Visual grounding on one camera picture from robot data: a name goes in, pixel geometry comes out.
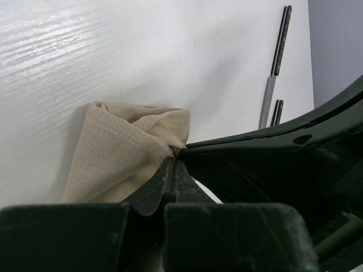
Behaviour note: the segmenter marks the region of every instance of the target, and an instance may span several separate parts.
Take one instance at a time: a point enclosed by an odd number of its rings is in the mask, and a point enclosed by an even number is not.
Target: metal blade
[[[262,102],[262,111],[260,118],[259,129],[264,129],[267,126],[268,114],[270,113],[270,106],[272,101],[273,89],[275,87],[276,76],[270,76],[267,81],[267,88],[265,91],[265,96]]]

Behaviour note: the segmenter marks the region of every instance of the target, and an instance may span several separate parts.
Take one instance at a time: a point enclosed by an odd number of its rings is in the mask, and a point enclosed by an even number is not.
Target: black handle
[[[284,101],[280,100],[278,102],[278,106],[277,106],[277,113],[276,113],[276,119],[275,119],[275,126],[280,124],[280,119],[281,119],[281,114],[282,114],[282,108],[284,107]]]
[[[286,37],[288,35],[289,23],[291,13],[293,11],[292,6],[284,8],[284,14],[282,16],[282,22],[280,27],[280,33],[278,34],[277,46],[275,51],[275,58],[273,60],[272,74],[278,75],[280,73],[282,55],[284,53]]]
[[[279,102],[279,100],[276,100],[276,105],[275,105],[275,109],[273,110],[273,115],[272,115],[272,120],[271,120],[271,126],[274,126],[275,125],[277,108],[278,108],[278,102]]]

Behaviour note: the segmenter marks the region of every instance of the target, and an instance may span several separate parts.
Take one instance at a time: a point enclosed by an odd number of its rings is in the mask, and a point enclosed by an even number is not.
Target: white wall
[[[309,0],[315,107],[363,75],[362,14],[362,0]]]

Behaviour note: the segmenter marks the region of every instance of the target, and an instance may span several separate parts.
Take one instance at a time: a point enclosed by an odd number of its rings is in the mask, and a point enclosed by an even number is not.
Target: beige cloth
[[[89,104],[62,202],[122,201],[185,148],[189,122],[185,109]]]

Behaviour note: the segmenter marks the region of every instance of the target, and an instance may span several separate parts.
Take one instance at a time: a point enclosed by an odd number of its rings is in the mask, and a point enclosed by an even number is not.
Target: plastic hole
[[[311,135],[304,135],[304,136],[300,136],[297,137],[296,139],[293,140],[293,143],[297,144],[297,145],[304,145],[305,143],[307,143],[308,140],[311,139]]]

